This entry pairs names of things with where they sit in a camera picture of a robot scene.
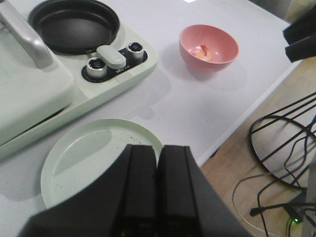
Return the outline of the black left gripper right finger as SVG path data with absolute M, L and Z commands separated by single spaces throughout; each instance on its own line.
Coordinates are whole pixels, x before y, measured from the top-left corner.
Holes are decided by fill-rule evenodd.
M 185 148 L 163 147 L 157 168 L 158 235 L 202 236 Z

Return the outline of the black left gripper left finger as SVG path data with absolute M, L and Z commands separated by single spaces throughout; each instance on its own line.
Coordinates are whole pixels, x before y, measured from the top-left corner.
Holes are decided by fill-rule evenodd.
M 133 145 L 129 159 L 120 237 L 156 235 L 156 156 L 153 147 Z

